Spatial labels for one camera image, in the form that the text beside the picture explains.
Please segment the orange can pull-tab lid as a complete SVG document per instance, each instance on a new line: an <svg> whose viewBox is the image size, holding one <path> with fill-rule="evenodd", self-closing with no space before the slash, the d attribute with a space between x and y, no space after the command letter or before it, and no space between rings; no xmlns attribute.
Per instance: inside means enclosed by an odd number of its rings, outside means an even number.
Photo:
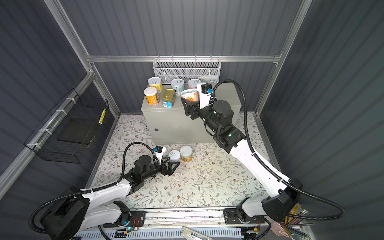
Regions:
<svg viewBox="0 0 384 240"><path fill-rule="evenodd" d="M190 102L198 102L199 92L197 89L187 89L181 92L181 97Z"/></svg>

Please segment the pink can white lid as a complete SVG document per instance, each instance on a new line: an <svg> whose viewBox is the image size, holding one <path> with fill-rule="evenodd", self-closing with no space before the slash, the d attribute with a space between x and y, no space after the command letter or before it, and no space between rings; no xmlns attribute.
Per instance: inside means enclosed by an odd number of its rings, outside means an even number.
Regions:
<svg viewBox="0 0 384 240"><path fill-rule="evenodd" d="M172 150L168 154L170 162L179 162L181 160L181 153L178 150Z"/></svg>

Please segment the gold rectangular tin can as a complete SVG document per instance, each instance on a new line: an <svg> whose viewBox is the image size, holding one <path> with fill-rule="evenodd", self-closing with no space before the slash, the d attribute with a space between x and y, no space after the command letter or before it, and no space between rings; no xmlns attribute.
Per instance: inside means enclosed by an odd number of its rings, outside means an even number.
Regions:
<svg viewBox="0 0 384 240"><path fill-rule="evenodd" d="M174 106L176 91L174 89L166 89L162 96L162 103L164 108L172 108Z"/></svg>

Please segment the blue can white lid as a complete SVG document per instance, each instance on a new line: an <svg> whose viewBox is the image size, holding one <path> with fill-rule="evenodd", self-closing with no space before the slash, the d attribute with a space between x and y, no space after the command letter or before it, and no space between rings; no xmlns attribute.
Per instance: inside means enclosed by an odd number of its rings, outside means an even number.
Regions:
<svg viewBox="0 0 384 240"><path fill-rule="evenodd" d="M173 79L171 86L176 91L176 95L180 96L181 92L185 90L185 81L183 79Z"/></svg>

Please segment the orange green can plastic lid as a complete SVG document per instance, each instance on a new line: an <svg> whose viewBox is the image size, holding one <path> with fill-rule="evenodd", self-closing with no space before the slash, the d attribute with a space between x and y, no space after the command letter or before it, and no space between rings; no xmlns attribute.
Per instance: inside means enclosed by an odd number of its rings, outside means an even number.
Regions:
<svg viewBox="0 0 384 240"><path fill-rule="evenodd" d="M190 146L183 146L180 149L181 159L184 162L190 162L193 158L193 149Z"/></svg>

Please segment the yellow orange can plastic lid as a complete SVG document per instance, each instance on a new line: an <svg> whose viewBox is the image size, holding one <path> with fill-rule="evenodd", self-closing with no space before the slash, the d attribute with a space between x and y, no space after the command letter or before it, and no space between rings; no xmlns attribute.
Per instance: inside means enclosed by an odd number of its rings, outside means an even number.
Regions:
<svg viewBox="0 0 384 240"><path fill-rule="evenodd" d="M150 106L155 106L159 103L158 90L155 87L147 87L144 90L144 95L146 97L147 103Z"/></svg>

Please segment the yellow can pull-tab lid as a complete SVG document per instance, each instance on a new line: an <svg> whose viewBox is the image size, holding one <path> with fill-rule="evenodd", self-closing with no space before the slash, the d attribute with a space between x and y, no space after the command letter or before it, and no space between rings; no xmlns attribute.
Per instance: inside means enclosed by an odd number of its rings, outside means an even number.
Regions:
<svg viewBox="0 0 384 240"><path fill-rule="evenodd" d="M148 79L148 85L150 87L154 87L158 90L158 93L161 93L163 91L163 83L162 79L159 77L151 77Z"/></svg>

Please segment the pink can pull-tab lid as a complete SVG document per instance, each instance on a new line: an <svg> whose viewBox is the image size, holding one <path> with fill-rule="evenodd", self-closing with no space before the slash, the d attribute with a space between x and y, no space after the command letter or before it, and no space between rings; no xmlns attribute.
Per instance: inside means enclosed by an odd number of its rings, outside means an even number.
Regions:
<svg viewBox="0 0 384 240"><path fill-rule="evenodd" d="M198 84L201 84L201 80L199 79L191 79L188 81L188 87L189 89L196 89L198 87Z"/></svg>

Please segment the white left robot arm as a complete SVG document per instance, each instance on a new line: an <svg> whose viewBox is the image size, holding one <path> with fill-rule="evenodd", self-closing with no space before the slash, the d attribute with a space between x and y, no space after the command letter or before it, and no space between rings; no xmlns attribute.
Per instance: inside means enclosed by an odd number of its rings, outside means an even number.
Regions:
<svg viewBox="0 0 384 240"><path fill-rule="evenodd" d="M137 192L157 174L173 175L179 165L180 162L169 160L156 165L152 157L141 156L134 167L110 187L83 190L77 196L77 188L67 189L67 197L51 203L41 216L40 224L52 240L69 240L85 229L103 224L130 227L133 225L130 209L120 199Z"/></svg>

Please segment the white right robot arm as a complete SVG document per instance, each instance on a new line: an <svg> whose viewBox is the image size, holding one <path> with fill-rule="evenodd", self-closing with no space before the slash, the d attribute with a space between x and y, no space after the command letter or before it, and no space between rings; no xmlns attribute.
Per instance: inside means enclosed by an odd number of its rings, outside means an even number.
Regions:
<svg viewBox="0 0 384 240"><path fill-rule="evenodd" d="M192 120L200 118L207 133L218 146L239 160L262 184L268 196L262 200L247 197L240 203L238 217L243 222L254 216L269 216L275 222L282 222L296 205L299 193L290 190L283 181L290 178L274 168L255 150L250 149L249 138L236 128L232 119L234 112L226 101L216 101L211 106L200 107L199 102L182 98L186 116Z"/></svg>

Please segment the grey metal cabinet box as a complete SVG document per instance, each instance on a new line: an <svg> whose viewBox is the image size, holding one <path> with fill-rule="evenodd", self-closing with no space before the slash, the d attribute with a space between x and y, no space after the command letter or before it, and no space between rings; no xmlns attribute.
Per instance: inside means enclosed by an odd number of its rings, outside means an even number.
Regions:
<svg viewBox="0 0 384 240"><path fill-rule="evenodd" d="M181 96L175 97L172 108L163 107L162 96L166 89L171 89L171 85L163 85L157 105L150 106L144 97L141 108L155 145L215 143L213 137L206 132L203 120L191 120L190 116L185 115ZM231 83L224 83L218 87L216 96L218 100L225 100L231 105L234 111L232 123L235 125L242 107L236 87Z"/></svg>

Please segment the yellow tag on basket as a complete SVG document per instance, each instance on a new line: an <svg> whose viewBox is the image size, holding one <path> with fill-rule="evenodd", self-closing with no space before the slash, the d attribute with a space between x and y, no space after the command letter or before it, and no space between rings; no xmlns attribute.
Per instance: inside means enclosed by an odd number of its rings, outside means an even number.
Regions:
<svg viewBox="0 0 384 240"><path fill-rule="evenodd" d="M104 118L105 118L105 114L106 114L106 108L104 108L101 112L101 115L100 115L100 118L99 118L99 124L101 125L104 121Z"/></svg>

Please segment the pink cup with pencils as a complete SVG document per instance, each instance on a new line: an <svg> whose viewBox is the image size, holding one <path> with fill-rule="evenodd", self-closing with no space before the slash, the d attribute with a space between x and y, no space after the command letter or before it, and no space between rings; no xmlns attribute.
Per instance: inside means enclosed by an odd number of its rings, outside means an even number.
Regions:
<svg viewBox="0 0 384 240"><path fill-rule="evenodd" d="M281 223L266 219L271 223L271 231L278 237L284 237L287 240L314 240L315 237L310 233L310 223L303 219L286 217Z"/></svg>

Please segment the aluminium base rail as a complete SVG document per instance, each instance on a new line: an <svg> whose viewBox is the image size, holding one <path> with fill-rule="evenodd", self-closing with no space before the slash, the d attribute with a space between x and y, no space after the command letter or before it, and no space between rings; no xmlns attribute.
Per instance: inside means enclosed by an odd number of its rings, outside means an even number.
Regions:
<svg viewBox="0 0 384 240"><path fill-rule="evenodd" d="M258 213L253 217L242 213L233 207L202 207L202 208L171 208L171 209L133 209L130 210L121 202L92 209L83 217L76 216L70 220L69 226L74 228L71 233L63 237L69 240L82 231L102 226L113 229L127 229L134 232L141 228L155 228L161 226L176 227L217 227L233 226L260 227L267 225L265 213Z"/></svg>

